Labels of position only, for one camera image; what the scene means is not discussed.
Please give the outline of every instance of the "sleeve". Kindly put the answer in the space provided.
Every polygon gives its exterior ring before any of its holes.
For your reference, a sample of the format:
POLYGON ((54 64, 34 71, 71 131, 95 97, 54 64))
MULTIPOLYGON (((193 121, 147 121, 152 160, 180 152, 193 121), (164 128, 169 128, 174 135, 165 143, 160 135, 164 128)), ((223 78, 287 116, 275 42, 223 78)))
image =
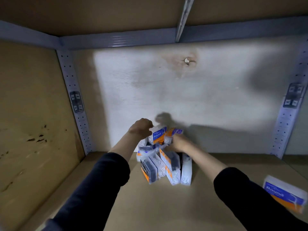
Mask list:
POLYGON ((237 168, 222 170, 214 179, 214 189, 248 231, 308 230, 307 223, 293 216, 237 168))
POLYGON ((127 161, 104 154, 44 231, 103 230, 120 187, 129 179, 127 161))

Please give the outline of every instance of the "stack of boxes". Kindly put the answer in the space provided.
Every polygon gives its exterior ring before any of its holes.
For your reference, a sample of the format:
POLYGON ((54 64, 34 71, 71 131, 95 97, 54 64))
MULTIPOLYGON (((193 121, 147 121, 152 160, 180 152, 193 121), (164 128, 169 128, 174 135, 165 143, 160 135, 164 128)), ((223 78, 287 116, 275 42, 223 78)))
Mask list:
POLYGON ((172 185, 179 183, 190 185, 192 175, 190 157, 183 153, 184 180, 181 180, 180 156, 174 151, 165 150, 165 147, 172 143, 173 135, 182 134, 183 130, 172 128, 167 132, 167 126, 163 124, 154 126, 150 130, 152 135, 140 141, 137 152, 137 161, 141 162, 141 170, 148 183, 151 184, 167 176, 172 185))

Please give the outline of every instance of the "blue label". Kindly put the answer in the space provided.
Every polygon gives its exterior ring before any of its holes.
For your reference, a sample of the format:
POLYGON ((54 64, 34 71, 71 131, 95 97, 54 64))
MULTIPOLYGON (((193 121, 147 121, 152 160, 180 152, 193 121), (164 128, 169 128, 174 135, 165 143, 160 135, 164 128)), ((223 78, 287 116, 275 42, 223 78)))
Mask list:
POLYGON ((297 197, 294 194, 291 194, 271 183, 265 182, 264 190, 266 190, 269 194, 275 195, 277 198, 280 198, 289 203, 303 205, 304 200, 300 197, 297 197))
POLYGON ((160 129, 159 131, 154 132, 153 133, 153 141, 158 139, 160 136, 162 136, 165 133, 165 129, 167 129, 167 127, 160 129))
POLYGON ((182 133, 182 132, 183 132, 183 130, 174 128, 174 130, 172 131, 172 136, 173 136, 174 134, 180 134, 180 133, 182 133))

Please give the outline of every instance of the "person's left arm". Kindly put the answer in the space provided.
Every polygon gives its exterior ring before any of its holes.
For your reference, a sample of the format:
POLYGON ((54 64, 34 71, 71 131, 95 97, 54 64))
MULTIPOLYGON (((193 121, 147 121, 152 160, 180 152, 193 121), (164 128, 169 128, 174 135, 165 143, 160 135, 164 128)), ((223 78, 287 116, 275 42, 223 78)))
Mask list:
POLYGON ((136 121, 104 154, 44 231, 103 230, 120 187, 129 179, 128 161, 140 140, 151 135, 148 119, 136 121))

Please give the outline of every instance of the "person's right arm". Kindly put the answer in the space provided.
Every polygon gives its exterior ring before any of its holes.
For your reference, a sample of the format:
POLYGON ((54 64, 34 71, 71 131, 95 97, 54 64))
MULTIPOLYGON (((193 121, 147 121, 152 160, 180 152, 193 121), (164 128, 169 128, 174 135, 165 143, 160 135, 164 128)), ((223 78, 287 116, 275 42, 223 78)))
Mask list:
POLYGON ((198 164, 213 182, 218 197, 248 231, 279 228, 308 230, 307 223, 293 216, 243 172, 227 167, 183 135, 174 135, 171 148, 177 152, 185 152, 198 164))

